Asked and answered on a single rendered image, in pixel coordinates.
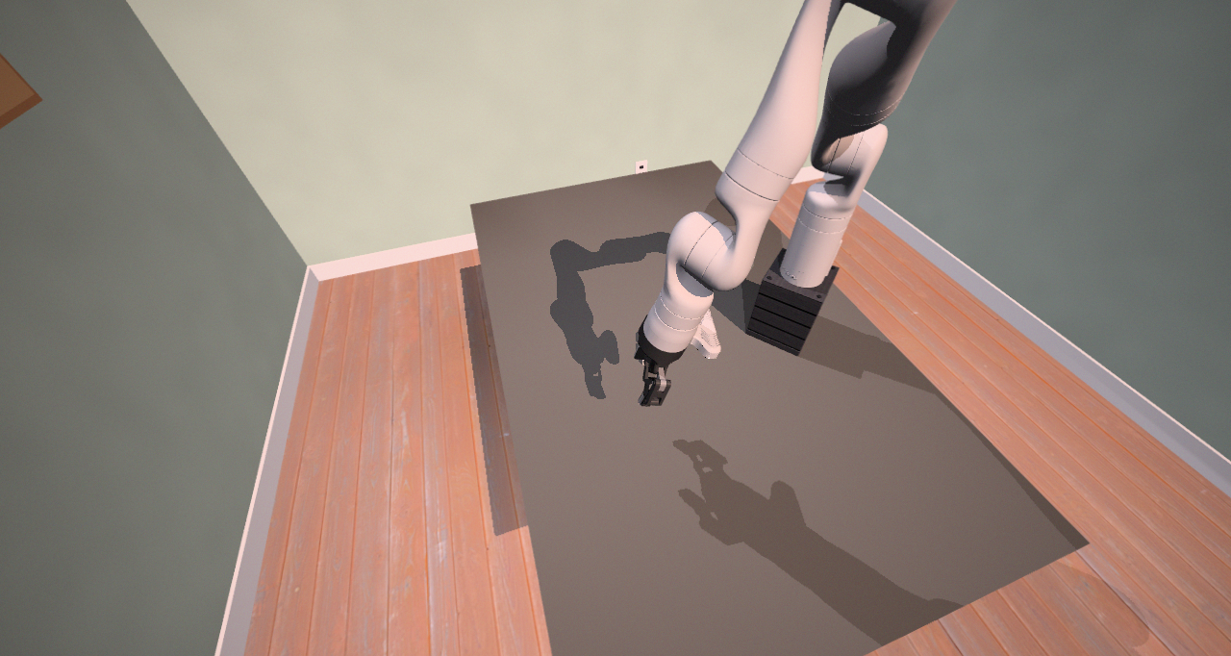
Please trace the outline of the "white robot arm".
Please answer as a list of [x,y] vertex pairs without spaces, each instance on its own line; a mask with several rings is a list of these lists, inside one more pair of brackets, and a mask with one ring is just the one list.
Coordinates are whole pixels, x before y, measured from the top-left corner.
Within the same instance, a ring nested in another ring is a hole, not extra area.
[[[835,57],[816,130],[819,71],[847,2],[889,21],[849,39]],[[677,222],[666,249],[664,290],[643,322],[649,343],[671,353],[691,343],[705,358],[716,358],[721,346],[709,309],[713,289],[741,286],[766,222],[810,151],[814,169],[843,178],[808,187],[780,274],[801,288],[825,281],[888,144],[888,126],[881,122],[896,110],[920,57],[955,2],[804,0],[764,100],[716,180],[714,194],[735,219],[736,234],[703,212]]]

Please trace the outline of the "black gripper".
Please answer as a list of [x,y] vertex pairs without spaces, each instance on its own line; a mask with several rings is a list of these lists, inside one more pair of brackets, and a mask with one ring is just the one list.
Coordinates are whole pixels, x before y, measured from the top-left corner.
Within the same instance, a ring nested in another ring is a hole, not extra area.
[[[678,361],[687,347],[682,352],[664,352],[664,350],[659,350],[656,346],[649,343],[648,337],[643,334],[643,324],[638,334],[639,340],[634,359],[643,361],[643,394],[638,400],[639,405],[664,406],[666,394],[671,389],[671,380],[666,380],[666,368],[668,368],[668,364]],[[649,377],[649,372],[650,374],[659,374],[659,377]],[[649,389],[650,384],[652,386]]]

